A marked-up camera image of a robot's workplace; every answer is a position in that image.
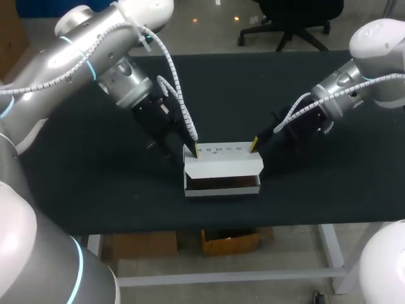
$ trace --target chair base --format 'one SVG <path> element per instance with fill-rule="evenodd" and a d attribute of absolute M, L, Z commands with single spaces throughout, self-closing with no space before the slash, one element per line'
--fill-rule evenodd
<path fill-rule="evenodd" d="M 306 42 L 310 43 L 316 49 L 320 51 L 328 51 L 328 48 L 324 46 L 317 38 L 312 36 L 305 28 L 302 27 L 286 27 L 281 23 L 270 23 L 262 24 L 257 27 L 245 28 L 240 31 L 238 38 L 238 46 L 245 46 L 245 35 L 253 33 L 263 33 L 263 32 L 284 32 L 283 37 L 281 38 L 280 43 L 276 48 L 276 52 L 281 52 L 287 41 L 292 40 L 292 36 L 296 35 L 301 39 L 304 39 Z M 322 34 L 328 35 L 330 33 L 330 22 L 325 22 L 323 26 Z"/>

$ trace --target metal table frame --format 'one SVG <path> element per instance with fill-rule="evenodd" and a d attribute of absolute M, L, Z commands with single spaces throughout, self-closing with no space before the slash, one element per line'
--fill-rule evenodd
<path fill-rule="evenodd" d="M 333 290 L 343 295 L 354 287 L 358 280 L 358 262 L 368 240 L 381 228 L 383 222 L 370 223 L 349 258 L 345 261 L 333 224 L 318 225 L 323 249 L 328 258 L 328 268 L 271 270 L 252 272 L 218 272 L 210 274 L 174 274 L 146 277 L 119 277 L 121 288 L 134 286 L 192 284 L 208 282 L 267 281 L 285 279 L 333 278 Z M 101 254 L 101 235 L 89 236 L 87 248 L 98 257 Z"/>

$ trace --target blue wall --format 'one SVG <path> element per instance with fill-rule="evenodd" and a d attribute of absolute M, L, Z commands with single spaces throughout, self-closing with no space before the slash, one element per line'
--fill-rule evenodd
<path fill-rule="evenodd" d="M 75 6 L 85 4 L 94 11 L 101 11 L 113 0 L 16 0 L 22 18 L 61 17 Z"/>

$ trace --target table leg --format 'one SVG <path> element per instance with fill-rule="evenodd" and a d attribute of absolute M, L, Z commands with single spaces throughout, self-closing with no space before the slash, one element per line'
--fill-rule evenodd
<path fill-rule="evenodd" d="M 101 235 L 93 234 L 89 236 L 87 249 L 93 252 L 97 257 L 101 256 Z"/>
<path fill-rule="evenodd" d="M 347 261 L 343 265 L 343 269 L 346 275 L 343 277 L 337 277 L 333 280 L 332 286 L 335 294 L 343 295 L 353 288 L 359 276 L 359 259 L 364 247 L 370 238 L 380 230 L 383 222 L 370 223 L 367 229 L 364 231 L 357 245 L 354 247 Z"/>
<path fill-rule="evenodd" d="M 329 267 L 342 268 L 344 259 L 339 241 L 337 240 L 335 226 L 333 224 L 323 224 L 318 225 L 318 229 L 328 258 Z"/>
<path fill-rule="evenodd" d="M 382 18 L 389 18 L 389 16 L 394 11 L 396 5 L 397 0 L 387 0 L 387 4 L 385 5 L 384 11 L 382 13 Z"/>

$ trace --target brown cardboard box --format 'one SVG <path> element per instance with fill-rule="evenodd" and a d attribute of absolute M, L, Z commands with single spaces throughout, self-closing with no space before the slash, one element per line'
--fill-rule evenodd
<path fill-rule="evenodd" d="M 29 46 L 17 14 L 15 0 L 0 1 L 0 80 L 3 80 Z"/>
<path fill-rule="evenodd" d="M 115 234 L 111 237 L 113 260 L 162 257 L 177 253 L 175 231 Z"/>
<path fill-rule="evenodd" d="M 202 249 L 206 256 L 248 253 L 258 247 L 259 234 L 255 229 L 201 231 Z"/>

